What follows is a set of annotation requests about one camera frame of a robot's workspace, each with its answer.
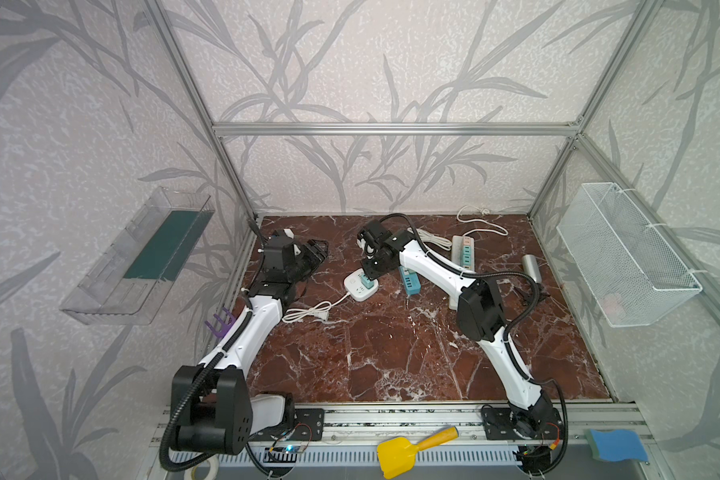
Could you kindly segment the teal plug adapter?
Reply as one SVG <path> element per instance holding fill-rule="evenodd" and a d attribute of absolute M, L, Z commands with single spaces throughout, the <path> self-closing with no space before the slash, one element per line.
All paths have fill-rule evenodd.
<path fill-rule="evenodd" d="M 370 280 L 365 274 L 360 276 L 360 280 L 367 289 L 372 289 L 375 285 L 375 281 Z"/>

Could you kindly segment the teal power strip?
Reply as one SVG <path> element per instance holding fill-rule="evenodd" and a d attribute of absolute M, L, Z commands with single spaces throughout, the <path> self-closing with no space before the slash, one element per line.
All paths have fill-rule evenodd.
<path fill-rule="evenodd" d="M 415 271 L 409 270 L 403 266 L 398 268 L 402 284 L 407 296 L 418 295 L 421 290 L 421 283 Z"/>

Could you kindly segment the white square power socket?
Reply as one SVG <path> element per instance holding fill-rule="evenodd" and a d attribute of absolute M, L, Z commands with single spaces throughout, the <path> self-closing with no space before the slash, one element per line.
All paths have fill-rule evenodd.
<path fill-rule="evenodd" d="M 375 285 L 372 289 L 367 289 L 361 282 L 360 276 L 365 274 L 362 268 L 349 274 L 343 281 L 344 287 L 347 293 L 356 301 L 364 302 L 373 296 L 379 289 L 379 281 L 375 281 Z"/>

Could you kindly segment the long white multicolour power strip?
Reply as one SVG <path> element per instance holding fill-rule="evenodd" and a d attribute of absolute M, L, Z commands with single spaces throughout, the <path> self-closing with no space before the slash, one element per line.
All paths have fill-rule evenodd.
<path fill-rule="evenodd" d="M 473 271 L 475 269 L 475 244 L 473 246 L 465 245 L 463 237 L 460 235 L 452 237 L 450 260 L 463 269 Z"/>

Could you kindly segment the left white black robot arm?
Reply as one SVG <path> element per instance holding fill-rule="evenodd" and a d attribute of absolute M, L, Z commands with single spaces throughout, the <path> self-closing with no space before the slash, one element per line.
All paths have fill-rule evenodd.
<path fill-rule="evenodd" d="M 172 379 L 170 417 L 159 445 L 167 472 L 191 469 L 218 454 L 237 455 L 259 432 L 296 426 L 289 394 L 251 395 L 246 377 L 265 340 L 306 282 L 329 256 L 325 240 L 300 242 L 283 230 L 266 239 L 260 262 L 241 297 L 239 318 L 218 345 Z"/>

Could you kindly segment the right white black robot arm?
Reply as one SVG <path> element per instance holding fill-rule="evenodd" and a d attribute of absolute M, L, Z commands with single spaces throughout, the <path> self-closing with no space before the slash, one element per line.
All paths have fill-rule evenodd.
<path fill-rule="evenodd" d="M 369 279 L 403 267 L 457 298 L 457 326 L 478 343 L 501 380 L 511 428 L 524 438 L 539 435 L 554 419 L 555 410 L 542 382 L 522 363 L 511 338 L 513 323 L 507 320 L 497 280 L 515 273 L 467 270 L 427 248 L 407 229 L 393 233 L 374 223 L 360 231 L 357 242 L 365 255 L 361 265 Z"/>

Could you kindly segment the purple plastic fork toy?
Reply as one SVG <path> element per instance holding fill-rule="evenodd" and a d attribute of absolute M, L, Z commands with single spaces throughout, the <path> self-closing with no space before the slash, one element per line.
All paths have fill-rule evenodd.
<path fill-rule="evenodd" d="M 221 307 L 220 314 L 213 315 L 214 321 L 205 321 L 205 326 L 217 339 L 223 339 L 237 321 L 237 317 L 226 307 Z"/>

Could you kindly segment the metal cylinder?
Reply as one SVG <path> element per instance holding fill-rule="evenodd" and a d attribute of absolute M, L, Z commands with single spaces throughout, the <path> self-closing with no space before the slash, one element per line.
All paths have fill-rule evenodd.
<path fill-rule="evenodd" d="M 523 270 L 536 284 L 542 284 L 542 274 L 535 255 L 526 254 L 521 259 Z"/>

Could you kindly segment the yellow plastic scoop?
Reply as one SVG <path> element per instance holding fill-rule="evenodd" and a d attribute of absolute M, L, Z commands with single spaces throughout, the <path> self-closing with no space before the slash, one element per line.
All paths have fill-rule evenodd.
<path fill-rule="evenodd" d="M 410 471 L 416 463 L 419 452 L 457 439 L 459 432 L 456 427 L 449 427 L 433 435 L 412 443 L 405 437 L 396 437 L 382 442 L 377 446 L 377 457 L 385 479 L 394 479 Z"/>

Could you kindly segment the white tape roll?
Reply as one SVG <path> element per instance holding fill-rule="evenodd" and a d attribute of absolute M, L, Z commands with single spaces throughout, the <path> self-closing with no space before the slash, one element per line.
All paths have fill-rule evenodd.
<path fill-rule="evenodd" d="M 185 471 L 185 480 L 216 480 L 220 470 L 217 456 L 212 456 L 203 463 Z"/>

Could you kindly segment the blue sponge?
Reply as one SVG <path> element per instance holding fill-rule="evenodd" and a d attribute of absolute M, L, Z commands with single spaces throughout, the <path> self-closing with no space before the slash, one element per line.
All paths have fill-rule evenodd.
<path fill-rule="evenodd" d="M 647 451 L 640 437 L 634 431 L 590 429 L 586 432 L 586 439 L 595 460 L 603 462 L 649 461 Z"/>

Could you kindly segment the clear plastic wall bin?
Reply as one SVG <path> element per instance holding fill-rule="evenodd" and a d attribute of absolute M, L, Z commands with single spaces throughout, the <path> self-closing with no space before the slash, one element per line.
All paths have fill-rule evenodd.
<path fill-rule="evenodd" d="M 60 310 L 84 325 L 152 323 L 214 213 L 209 194 L 156 188 Z"/>

